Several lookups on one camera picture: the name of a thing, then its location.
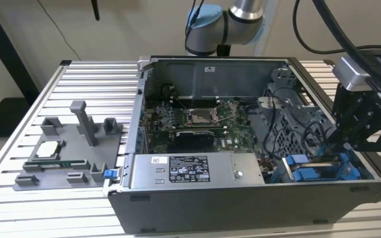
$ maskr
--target blue latch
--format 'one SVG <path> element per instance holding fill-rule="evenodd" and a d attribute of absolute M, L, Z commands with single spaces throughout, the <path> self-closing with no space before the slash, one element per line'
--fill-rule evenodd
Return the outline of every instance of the blue latch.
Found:
<path fill-rule="evenodd" d="M 104 179 L 116 179 L 118 174 L 118 170 L 105 170 Z"/>

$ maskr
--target screw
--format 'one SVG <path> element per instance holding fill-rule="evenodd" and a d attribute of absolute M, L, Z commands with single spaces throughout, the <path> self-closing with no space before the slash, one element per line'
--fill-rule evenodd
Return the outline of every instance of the screw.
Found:
<path fill-rule="evenodd" d="M 242 173 L 242 172 L 234 171 L 234 178 L 236 178 L 236 179 L 241 179 L 242 176 L 244 176 L 244 173 Z"/>

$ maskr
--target cable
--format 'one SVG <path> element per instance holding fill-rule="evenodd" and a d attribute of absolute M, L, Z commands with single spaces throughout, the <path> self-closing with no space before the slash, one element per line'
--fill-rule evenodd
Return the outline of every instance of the cable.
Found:
<path fill-rule="evenodd" d="M 193 4 L 192 4 L 189 16 L 188 16 L 186 27 L 185 27 L 185 35 L 188 34 L 188 26 L 189 26 L 189 21 L 190 21 L 190 14 L 192 14 L 193 9 L 194 9 L 194 4 L 196 4 L 196 0 L 193 0 Z"/>
<path fill-rule="evenodd" d="M 297 41 L 300 42 L 300 44 L 302 45 L 302 47 L 312 53 L 314 54 L 320 54 L 320 55 L 330 55 L 330 54 L 336 54 L 336 53 L 344 53 L 345 50 L 344 49 L 338 49 L 338 50 L 329 50 L 329 51 L 320 51 L 320 50 L 314 50 L 312 47 L 308 46 L 308 44 L 304 42 L 301 35 L 298 33 L 298 29 L 297 29 L 297 24 L 296 24 L 296 13 L 297 13 L 297 7 L 298 7 L 298 3 L 300 0 L 294 1 L 294 7 L 293 7 L 293 13 L 292 13 L 292 25 L 293 25 L 293 32 L 294 32 L 294 36 L 297 38 Z M 365 45 L 365 46 L 358 46 L 357 47 L 358 50 L 366 50 L 366 49 L 381 49 L 381 45 Z"/>
<path fill-rule="evenodd" d="M 200 2 L 200 4 L 198 4 L 198 7 L 197 7 L 197 9 L 196 9 L 196 11 L 194 11 L 194 13 L 193 13 L 193 16 L 192 16 L 189 25 L 186 25 L 186 32 L 185 32 L 185 49 L 186 49 L 188 36 L 189 36 L 189 34 L 190 34 L 190 31 L 192 31 L 192 25 L 193 25 L 194 22 L 196 22 L 196 19 L 197 19 L 198 12 L 200 12 L 200 10 L 201 10 L 204 1 L 205 1 L 205 0 L 201 0 L 201 2 Z"/>
<path fill-rule="evenodd" d="M 312 122 L 308 124 L 308 126 L 306 126 L 306 128 L 305 128 L 305 130 L 304 130 L 304 132 L 302 132 L 302 137 L 301 137 L 301 146 L 302 146 L 302 149 L 304 149 L 304 151 L 305 151 L 305 154 L 308 153 L 308 148 L 306 148 L 306 136 L 308 136 L 309 134 L 316 135 L 316 133 L 310 133 L 310 132 L 309 132 L 309 131 L 310 131 L 310 127 L 312 127 L 313 125 L 317 125 L 318 128 L 320 128 L 320 133 L 321 133 L 321 136 L 322 136 L 322 140 L 320 140 L 320 138 L 317 138 L 317 140 L 320 141 L 320 144 L 322 144 L 322 142 L 324 142 L 324 140 L 325 140 L 325 132 L 324 132 L 324 128 L 322 128 L 321 123 L 317 122 L 317 121 L 312 121 Z"/>
<path fill-rule="evenodd" d="M 273 131 L 274 120 L 276 120 L 276 104 L 274 104 L 273 98 L 272 98 L 272 105 L 273 105 L 272 119 L 270 119 L 270 124 L 269 124 L 269 130 L 268 130 L 268 133 L 265 134 L 265 137 L 262 140 L 262 149 L 268 153 L 268 155 L 270 156 L 272 159 L 280 160 L 280 157 L 274 154 L 274 152 L 269 151 L 268 147 L 266 147 L 268 138 L 270 137 L 270 133 Z"/>
<path fill-rule="evenodd" d="M 325 25 L 329 28 L 329 31 L 332 32 L 332 35 L 341 45 L 342 49 L 345 50 L 348 56 L 352 58 L 352 60 L 357 63 L 357 65 L 361 67 L 361 69 L 370 75 L 372 79 L 374 79 L 376 83 L 381 84 L 381 72 L 374 68 L 373 64 L 369 62 L 366 57 L 362 55 L 361 52 L 358 52 L 357 48 L 354 47 L 353 43 L 348 39 L 333 15 L 332 12 L 324 2 L 324 0 L 313 0 L 313 4 L 317 8 L 318 14 L 322 18 L 322 21 Z M 374 88 L 374 86 L 369 83 L 372 88 L 378 91 L 381 89 Z"/>
<path fill-rule="evenodd" d="M 56 28 L 58 29 L 58 32 L 60 32 L 60 34 L 61 34 L 61 36 L 62 36 L 62 39 L 64 39 L 65 44 L 68 45 L 68 47 L 69 47 L 70 50 L 73 51 L 74 55 L 77 56 L 78 60 L 81 61 L 82 59 L 78 57 L 78 54 L 76 53 L 76 51 L 73 50 L 73 47 L 72 47 L 70 44 L 68 43 L 68 41 L 66 41 L 66 39 L 65 39 L 65 36 L 64 36 L 64 34 L 62 34 L 62 31 L 61 31 L 58 25 L 56 24 L 54 20 L 52 19 L 52 17 L 50 17 L 50 15 L 49 15 L 49 13 L 48 13 L 48 11 L 46 11 L 46 9 L 45 9 L 42 3 L 40 2 L 40 0 L 37 0 L 37 3 L 38 3 L 38 5 L 41 6 L 41 8 L 44 9 L 44 12 L 45 12 L 46 16 L 49 17 L 52 23 L 54 24 Z"/>

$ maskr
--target power supply label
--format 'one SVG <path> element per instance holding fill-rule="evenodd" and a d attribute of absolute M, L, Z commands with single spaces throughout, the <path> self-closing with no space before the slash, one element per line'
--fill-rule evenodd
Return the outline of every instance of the power supply label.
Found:
<path fill-rule="evenodd" d="M 209 182 L 206 156 L 170 156 L 170 182 Z"/>

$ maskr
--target black post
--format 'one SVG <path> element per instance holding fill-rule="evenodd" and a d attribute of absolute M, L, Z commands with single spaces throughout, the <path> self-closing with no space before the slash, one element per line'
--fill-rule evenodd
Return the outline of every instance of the black post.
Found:
<path fill-rule="evenodd" d="M 5 98 L 0 102 L 0 137 L 4 137 L 13 132 L 38 96 L 38 90 L 1 25 L 0 60 L 24 95 L 24 98 Z"/>
<path fill-rule="evenodd" d="M 230 56 L 230 45 L 217 45 L 217 56 Z"/>

